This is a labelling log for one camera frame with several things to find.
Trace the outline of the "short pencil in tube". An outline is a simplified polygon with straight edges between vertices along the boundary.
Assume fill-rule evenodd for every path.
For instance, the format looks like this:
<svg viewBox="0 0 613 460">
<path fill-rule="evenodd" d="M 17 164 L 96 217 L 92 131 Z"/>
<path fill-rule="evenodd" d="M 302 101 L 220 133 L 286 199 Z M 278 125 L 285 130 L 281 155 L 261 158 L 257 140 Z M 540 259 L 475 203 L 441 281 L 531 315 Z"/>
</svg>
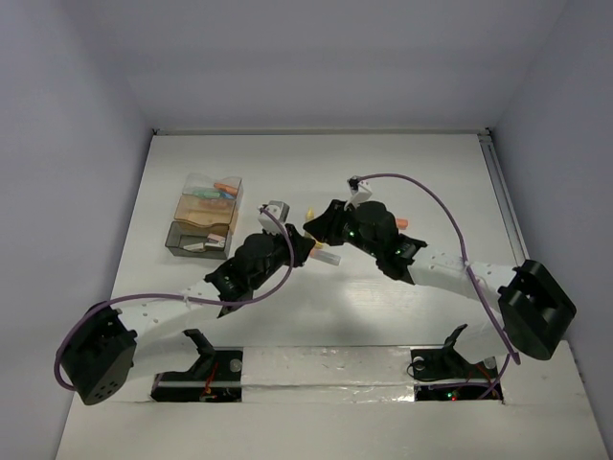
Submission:
<svg viewBox="0 0 613 460">
<path fill-rule="evenodd" d="M 314 260 L 317 260 L 319 262 L 328 264 L 328 265 L 339 266 L 340 263 L 341 263 L 341 257 L 340 256 L 335 255 L 335 254 L 330 253 L 330 252 L 325 251 L 325 250 L 321 250 L 317 255 L 315 255 L 314 257 L 311 257 L 311 258 L 314 259 Z"/>
</svg>

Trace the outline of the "dark grey plastic container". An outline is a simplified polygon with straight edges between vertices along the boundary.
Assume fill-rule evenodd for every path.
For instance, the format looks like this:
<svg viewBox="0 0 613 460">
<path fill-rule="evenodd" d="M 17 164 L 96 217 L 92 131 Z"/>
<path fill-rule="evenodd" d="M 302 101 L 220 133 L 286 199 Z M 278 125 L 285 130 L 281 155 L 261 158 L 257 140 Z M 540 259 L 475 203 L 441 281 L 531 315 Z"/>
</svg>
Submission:
<svg viewBox="0 0 613 460">
<path fill-rule="evenodd" d="M 182 249 L 186 244 L 205 243 L 209 233 L 224 236 L 226 244 L 223 247 L 206 246 L 206 250 L 201 253 L 190 253 Z M 229 257 L 231 242 L 232 232 L 228 225 L 198 227 L 187 222 L 173 221 L 166 237 L 165 247 L 175 257 L 226 260 Z"/>
</svg>

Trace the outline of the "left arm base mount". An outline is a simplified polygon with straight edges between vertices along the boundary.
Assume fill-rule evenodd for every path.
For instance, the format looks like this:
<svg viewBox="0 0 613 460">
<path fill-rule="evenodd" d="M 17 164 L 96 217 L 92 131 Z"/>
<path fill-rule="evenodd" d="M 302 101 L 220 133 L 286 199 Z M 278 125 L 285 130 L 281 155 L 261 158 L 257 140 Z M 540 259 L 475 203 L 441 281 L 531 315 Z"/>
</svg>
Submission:
<svg viewBox="0 0 613 460">
<path fill-rule="evenodd" d="M 150 397 L 157 403 L 240 403 L 243 350 L 216 349 L 198 329 L 183 335 L 198 358 L 186 371 L 157 374 Z"/>
</svg>

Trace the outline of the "pink highlighter pen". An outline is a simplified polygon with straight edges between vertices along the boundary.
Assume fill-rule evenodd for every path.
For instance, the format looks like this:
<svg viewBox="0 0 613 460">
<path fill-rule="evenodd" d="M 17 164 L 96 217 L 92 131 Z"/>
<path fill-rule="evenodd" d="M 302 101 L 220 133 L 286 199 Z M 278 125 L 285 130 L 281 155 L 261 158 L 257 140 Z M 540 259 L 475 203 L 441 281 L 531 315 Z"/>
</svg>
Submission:
<svg viewBox="0 0 613 460">
<path fill-rule="evenodd" d="M 230 199 L 202 199 L 201 206 L 207 209 L 233 209 L 236 205 L 234 200 Z"/>
</svg>

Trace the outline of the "silver foil strip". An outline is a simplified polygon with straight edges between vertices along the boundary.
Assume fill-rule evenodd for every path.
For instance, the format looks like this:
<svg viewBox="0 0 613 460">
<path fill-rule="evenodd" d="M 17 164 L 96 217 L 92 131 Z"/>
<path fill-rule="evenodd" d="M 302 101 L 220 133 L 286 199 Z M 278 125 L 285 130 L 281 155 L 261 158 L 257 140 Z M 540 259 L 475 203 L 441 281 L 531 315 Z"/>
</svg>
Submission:
<svg viewBox="0 0 613 460">
<path fill-rule="evenodd" d="M 412 403 L 408 347 L 249 347 L 245 403 Z"/>
</svg>

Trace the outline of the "small boxed eraser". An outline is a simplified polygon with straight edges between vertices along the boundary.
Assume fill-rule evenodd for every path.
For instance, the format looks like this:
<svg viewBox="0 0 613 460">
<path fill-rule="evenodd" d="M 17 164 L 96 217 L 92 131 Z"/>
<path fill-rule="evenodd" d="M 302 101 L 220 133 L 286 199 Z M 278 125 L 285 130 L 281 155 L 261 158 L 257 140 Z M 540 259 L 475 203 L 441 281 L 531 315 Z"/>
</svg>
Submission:
<svg viewBox="0 0 613 460">
<path fill-rule="evenodd" d="M 206 237 L 206 246 L 223 247 L 226 244 L 226 238 L 224 236 L 209 233 Z"/>
</svg>

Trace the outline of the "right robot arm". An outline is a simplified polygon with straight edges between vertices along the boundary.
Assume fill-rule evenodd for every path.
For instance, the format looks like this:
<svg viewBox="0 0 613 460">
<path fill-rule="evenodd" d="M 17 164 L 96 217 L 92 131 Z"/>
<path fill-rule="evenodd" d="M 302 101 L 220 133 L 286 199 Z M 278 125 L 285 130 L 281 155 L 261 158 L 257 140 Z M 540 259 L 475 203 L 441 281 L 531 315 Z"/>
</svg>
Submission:
<svg viewBox="0 0 613 460">
<path fill-rule="evenodd" d="M 377 201 L 358 206 L 333 200 L 326 211 L 305 223 L 307 233 L 329 246 L 350 244 L 375 258 L 387 277 L 413 286 L 437 288 L 488 307 L 493 334 L 481 333 L 480 346 L 470 332 L 444 348 L 441 364 L 461 376 L 475 362 L 514 349 L 549 360 L 577 314 L 561 285 L 537 261 L 520 266 L 470 263 L 460 255 L 435 250 L 425 241 L 402 234 L 394 215 Z"/>
</svg>

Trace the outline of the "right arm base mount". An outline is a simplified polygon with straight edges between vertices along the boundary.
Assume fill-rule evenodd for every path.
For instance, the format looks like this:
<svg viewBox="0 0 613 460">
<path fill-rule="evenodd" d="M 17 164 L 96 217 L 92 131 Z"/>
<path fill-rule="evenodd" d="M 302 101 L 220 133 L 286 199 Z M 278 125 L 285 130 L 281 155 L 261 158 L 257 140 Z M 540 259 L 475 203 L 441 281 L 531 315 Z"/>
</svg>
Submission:
<svg viewBox="0 0 613 460">
<path fill-rule="evenodd" d="M 504 400 L 493 357 L 472 364 L 453 350 L 422 348 L 411 351 L 406 374 L 417 402 Z"/>
</svg>

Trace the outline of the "orange plastic container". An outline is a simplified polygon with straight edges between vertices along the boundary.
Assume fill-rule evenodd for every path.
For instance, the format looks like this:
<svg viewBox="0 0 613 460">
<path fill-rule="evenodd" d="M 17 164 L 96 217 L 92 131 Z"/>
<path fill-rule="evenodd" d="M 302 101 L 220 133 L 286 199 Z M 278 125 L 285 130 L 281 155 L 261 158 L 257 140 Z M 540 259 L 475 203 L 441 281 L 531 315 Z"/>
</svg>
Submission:
<svg viewBox="0 0 613 460">
<path fill-rule="evenodd" d="M 229 225 L 238 208 L 236 202 L 233 209 L 207 209 L 201 206 L 201 200 L 202 198 L 193 195 L 182 195 L 179 198 L 174 219 L 198 227 Z"/>
</svg>

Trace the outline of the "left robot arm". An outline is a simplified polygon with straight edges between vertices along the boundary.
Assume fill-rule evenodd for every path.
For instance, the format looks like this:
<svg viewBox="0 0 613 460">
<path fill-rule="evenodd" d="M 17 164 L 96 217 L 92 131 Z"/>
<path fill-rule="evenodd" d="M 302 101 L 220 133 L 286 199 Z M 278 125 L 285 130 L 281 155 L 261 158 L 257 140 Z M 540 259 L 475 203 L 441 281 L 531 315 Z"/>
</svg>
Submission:
<svg viewBox="0 0 613 460">
<path fill-rule="evenodd" d="M 314 244 L 288 224 L 280 234 L 250 235 L 232 258 L 179 294 L 132 294 L 94 305 L 57 349 L 57 383 L 94 405 L 128 382 L 170 370 L 206 376 L 212 355 L 185 345 L 182 333 L 262 300 L 256 290 L 279 269 L 302 266 Z"/>
</svg>

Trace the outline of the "white eraser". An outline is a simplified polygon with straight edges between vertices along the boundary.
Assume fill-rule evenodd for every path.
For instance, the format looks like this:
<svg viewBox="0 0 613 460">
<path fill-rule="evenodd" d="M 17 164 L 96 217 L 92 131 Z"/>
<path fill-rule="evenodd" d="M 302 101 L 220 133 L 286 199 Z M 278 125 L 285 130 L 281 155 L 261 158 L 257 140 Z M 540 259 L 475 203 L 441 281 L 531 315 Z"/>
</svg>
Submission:
<svg viewBox="0 0 613 460">
<path fill-rule="evenodd" d="M 206 250 L 206 245 L 204 242 L 197 242 L 192 244 L 186 244 L 182 247 L 182 249 L 190 253 L 201 253 Z"/>
</svg>

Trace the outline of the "orange highlighter pen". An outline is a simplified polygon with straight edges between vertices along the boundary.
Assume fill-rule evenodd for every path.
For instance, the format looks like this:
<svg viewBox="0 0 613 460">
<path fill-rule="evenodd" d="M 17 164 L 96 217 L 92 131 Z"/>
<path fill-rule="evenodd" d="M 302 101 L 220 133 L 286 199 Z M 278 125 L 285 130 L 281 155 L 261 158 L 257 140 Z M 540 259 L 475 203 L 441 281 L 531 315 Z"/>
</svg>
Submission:
<svg viewBox="0 0 613 460">
<path fill-rule="evenodd" d="M 214 187 L 228 195 L 236 196 L 238 194 L 238 188 L 228 184 L 216 182 Z"/>
</svg>

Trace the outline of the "green highlighter pen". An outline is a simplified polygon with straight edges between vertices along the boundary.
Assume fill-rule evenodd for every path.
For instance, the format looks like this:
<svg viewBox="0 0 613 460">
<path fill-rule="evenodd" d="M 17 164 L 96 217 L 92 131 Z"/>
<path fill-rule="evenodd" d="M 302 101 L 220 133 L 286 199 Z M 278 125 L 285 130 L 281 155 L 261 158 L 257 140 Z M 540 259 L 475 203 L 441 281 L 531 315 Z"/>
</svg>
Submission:
<svg viewBox="0 0 613 460">
<path fill-rule="evenodd" d="M 224 198 L 221 191 L 215 189 L 199 189 L 193 191 L 193 195 L 202 199 L 220 199 Z"/>
</svg>

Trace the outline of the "clear plastic container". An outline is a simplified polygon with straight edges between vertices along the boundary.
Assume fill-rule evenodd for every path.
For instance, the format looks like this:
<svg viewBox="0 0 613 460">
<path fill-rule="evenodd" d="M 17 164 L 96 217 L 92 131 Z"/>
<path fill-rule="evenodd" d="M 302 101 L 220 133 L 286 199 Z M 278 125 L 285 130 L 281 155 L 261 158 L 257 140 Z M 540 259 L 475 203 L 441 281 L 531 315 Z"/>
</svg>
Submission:
<svg viewBox="0 0 613 460">
<path fill-rule="evenodd" d="M 182 194 L 187 196 L 194 196 L 193 191 L 199 189 L 215 189 L 214 184 L 216 182 L 224 183 L 238 188 L 238 194 L 235 195 L 236 199 L 230 199 L 234 201 L 241 201 L 243 194 L 242 179 L 238 176 L 227 176 L 223 178 L 212 178 L 210 176 L 201 173 L 190 173 L 187 176 L 185 184 L 182 189 Z"/>
</svg>

